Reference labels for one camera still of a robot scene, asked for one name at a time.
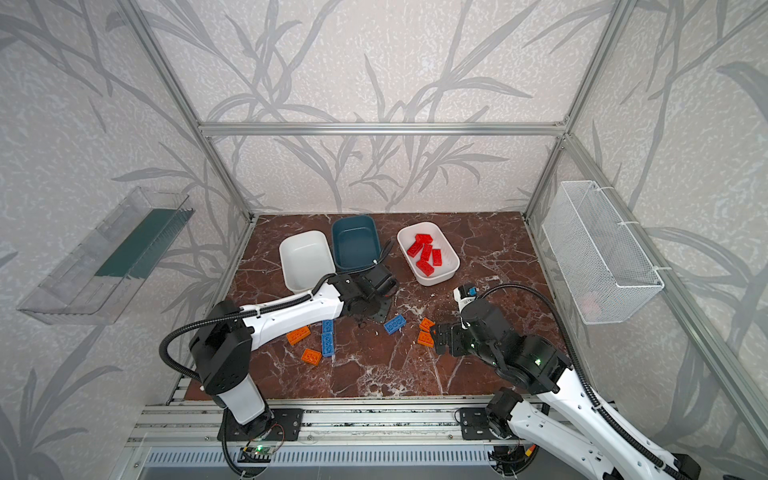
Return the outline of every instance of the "white plastic bin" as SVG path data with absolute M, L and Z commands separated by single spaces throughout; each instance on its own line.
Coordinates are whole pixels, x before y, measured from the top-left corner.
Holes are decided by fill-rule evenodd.
M 432 248 L 440 249 L 440 253 L 442 254 L 442 265 L 436 266 L 435 272 L 430 276 L 424 275 L 424 273 L 416 266 L 416 262 L 421 258 L 421 252 L 417 253 L 415 258 L 411 258 L 407 254 L 408 249 L 414 242 L 416 242 L 417 233 L 426 233 L 432 237 Z M 440 282 L 445 282 L 453 277 L 453 274 L 456 273 L 459 265 L 461 265 L 461 262 L 458 260 L 458 255 L 456 255 L 451 244 L 448 243 L 448 240 L 445 238 L 445 235 L 443 235 L 440 227 L 432 222 L 421 222 L 403 228 L 397 233 L 397 243 L 400 244 L 402 255 L 406 258 L 408 265 L 411 267 L 411 271 L 416 276 L 416 280 L 423 286 L 432 286 L 437 285 Z
M 283 279 L 294 293 L 312 289 L 320 277 L 336 272 L 325 234 L 318 230 L 299 233 L 280 244 Z

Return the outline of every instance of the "brown marble surface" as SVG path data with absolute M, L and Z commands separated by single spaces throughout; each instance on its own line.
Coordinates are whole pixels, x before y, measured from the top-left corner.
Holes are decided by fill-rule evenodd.
M 248 243 L 229 295 L 238 305 L 288 296 L 283 282 L 278 246 L 285 238 L 307 230 L 324 232 L 331 244 L 331 224 L 343 215 L 262 216 Z M 396 245 L 386 265 L 400 282 L 389 318 L 401 313 L 406 325 L 387 335 L 383 325 L 342 318 L 335 321 L 336 355 L 311 366 L 301 360 L 304 349 L 322 350 L 320 323 L 312 335 L 291 346 L 285 336 L 254 352 L 250 373 L 268 399 L 356 396 L 481 395 L 509 386 L 476 359 L 438 357 L 435 350 L 416 343 L 419 323 L 427 317 L 452 323 L 458 309 L 452 298 L 457 286 L 472 282 L 482 292 L 504 282 L 522 282 L 541 292 L 549 289 L 533 246 L 518 213 L 493 214 L 372 214 L 383 245 L 408 225 L 436 223 L 461 259 L 448 281 L 422 286 Z M 503 290 L 489 297 L 519 333 L 537 333 L 563 349 L 558 329 L 546 307 L 533 296 Z M 187 399 L 207 399 L 192 382 Z

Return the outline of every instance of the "green panel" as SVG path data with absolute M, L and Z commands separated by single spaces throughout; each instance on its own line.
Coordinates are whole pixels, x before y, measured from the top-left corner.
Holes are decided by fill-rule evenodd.
M 96 276 L 122 278 L 130 273 L 133 278 L 146 279 L 193 212 L 153 209 L 101 265 Z

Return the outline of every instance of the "leaf pattern wallpaper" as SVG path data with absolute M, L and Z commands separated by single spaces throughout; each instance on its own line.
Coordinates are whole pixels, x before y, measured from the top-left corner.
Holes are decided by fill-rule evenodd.
M 765 394 L 767 14 L 764 0 L 635 8 L 576 126 Z M 580 179 L 566 157 L 535 212 L 537 228 L 557 182 Z M 570 304 L 544 245 L 555 289 Z M 768 459 L 661 298 L 623 324 L 572 327 L 597 384 L 654 440 L 705 458 L 711 478 L 768 478 Z
M 562 120 L 614 2 L 140 4 L 204 121 L 475 122 Z M 282 213 L 521 210 L 554 142 L 215 140 L 252 210 Z
M 157 344 L 202 317 L 247 227 L 115 11 L 0 2 L 3 478 L 109 476 L 143 406 L 170 391 Z M 16 311 L 137 185 L 187 193 L 196 211 L 121 318 L 48 326 Z

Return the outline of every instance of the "plastic container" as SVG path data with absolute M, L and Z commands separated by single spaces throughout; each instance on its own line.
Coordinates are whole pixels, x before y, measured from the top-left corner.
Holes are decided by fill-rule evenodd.
M 189 221 L 188 199 L 134 188 L 18 309 L 49 325 L 111 325 Z
M 421 254 L 416 254 L 416 258 L 411 258 L 406 253 L 408 249 L 416 241 L 417 233 L 427 233 L 432 236 L 432 248 L 440 249 L 442 254 L 442 265 L 435 267 L 435 272 L 430 276 L 425 276 L 421 270 L 416 266 L 416 262 L 421 259 Z M 442 234 L 440 227 L 432 222 L 421 222 L 416 225 L 410 225 L 403 228 L 397 233 L 397 243 L 400 244 L 400 250 L 402 255 L 406 258 L 408 266 L 411 267 L 411 271 L 416 276 L 416 280 L 423 286 L 437 285 L 440 282 L 453 277 L 456 273 L 461 262 L 458 260 L 458 255 L 448 243 L 445 235 Z
M 339 272 L 370 266 L 382 252 L 376 223 L 368 215 L 344 217 L 333 222 L 333 261 Z
M 283 280 L 294 293 L 312 289 L 320 277 L 336 272 L 331 249 L 323 232 L 311 230 L 286 238 L 280 244 Z

